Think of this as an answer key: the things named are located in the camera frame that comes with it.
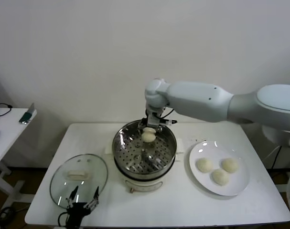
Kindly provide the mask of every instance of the white plate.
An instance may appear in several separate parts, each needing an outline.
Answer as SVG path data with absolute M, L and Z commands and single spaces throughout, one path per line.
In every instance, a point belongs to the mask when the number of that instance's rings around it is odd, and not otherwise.
M 233 174 L 229 173 L 229 182 L 221 186 L 214 182 L 212 172 L 202 173 L 196 166 L 196 161 L 206 157 L 213 162 L 214 169 L 221 168 L 221 162 L 226 158 L 237 161 L 239 169 Z M 235 155 L 232 149 L 222 146 L 216 141 L 206 141 L 197 144 L 189 155 L 189 165 L 195 178 L 208 190 L 222 196 L 236 196 L 248 186 L 250 175 L 248 168 L 242 158 Z

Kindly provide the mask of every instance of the small white side table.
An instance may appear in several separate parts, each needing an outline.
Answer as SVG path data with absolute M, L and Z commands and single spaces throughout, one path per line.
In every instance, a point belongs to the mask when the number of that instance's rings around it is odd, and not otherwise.
M 0 108 L 0 114 L 5 113 L 7 110 L 7 108 Z M 34 197 L 34 195 L 20 193 L 20 189 L 25 181 L 19 180 L 16 185 L 12 187 L 2 179 L 4 175 L 9 175 L 11 171 L 1 162 L 1 160 L 24 129 L 29 125 L 29 123 L 26 125 L 19 123 L 19 119 L 27 110 L 27 108 L 12 108 L 8 114 L 0 117 L 0 190 L 8 195 L 2 208 L 11 206 L 13 202 L 31 203 Z M 34 111 L 31 119 L 33 119 L 36 114 L 37 112 Z

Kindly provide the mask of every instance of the glass lid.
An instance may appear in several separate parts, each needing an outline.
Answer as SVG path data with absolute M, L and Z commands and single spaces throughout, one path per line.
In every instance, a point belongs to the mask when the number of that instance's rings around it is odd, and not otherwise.
M 65 161 L 54 173 L 50 182 L 50 196 L 54 203 L 67 208 L 72 191 L 77 189 L 72 202 L 89 202 L 99 187 L 99 194 L 107 182 L 107 165 L 105 161 L 94 154 L 84 154 Z

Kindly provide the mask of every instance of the white robotic arm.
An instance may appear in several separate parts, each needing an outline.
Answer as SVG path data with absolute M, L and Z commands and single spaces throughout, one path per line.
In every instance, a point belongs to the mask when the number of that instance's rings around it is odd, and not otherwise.
M 165 107 L 207 122 L 259 123 L 272 142 L 290 146 L 290 85 L 276 84 L 249 94 L 233 95 L 206 83 L 152 80 L 146 87 L 147 123 L 159 129 Z M 290 204 L 290 180 L 287 187 Z

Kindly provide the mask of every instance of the white table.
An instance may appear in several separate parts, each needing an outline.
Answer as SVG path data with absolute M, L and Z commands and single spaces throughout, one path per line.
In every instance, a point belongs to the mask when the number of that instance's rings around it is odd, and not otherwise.
M 24 184 L 23 180 L 19 180 L 14 187 L 9 185 L 2 178 L 9 175 L 11 171 L 1 162 L 16 139 L 21 135 L 24 129 L 29 125 L 20 124 L 19 119 L 28 109 L 12 108 L 12 110 L 0 117 L 0 190 L 8 195 L 8 198 L 2 208 L 10 206 L 13 202 L 31 203 L 34 195 L 19 193 Z M 8 111 L 8 108 L 0 108 L 0 114 Z M 32 114 L 32 119 L 36 116 L 36 111 Z
M 285 222 L 290 212 L 240 126 L 232 123 L 176 124 L 171 127 L 185 146 L 197 141 L 216 140 L 229 144 L 250 171 L 247 189 L 236 197 L 218 196 L 205 190 L 192 176 L 188 150 L 169 171 L 163 186 L 153 192 L 129 193 L 120 180 L 113 157 L 105 146 L 124 124 L 72 124 L 69 126 L 33 202 L 25 222 L 57 225 L 64 210 L 49 196 L 55 170 L 79 154 L 102 156 L 109 178 L 98 207 L 82 221 L 83 227 L 204 227 Z

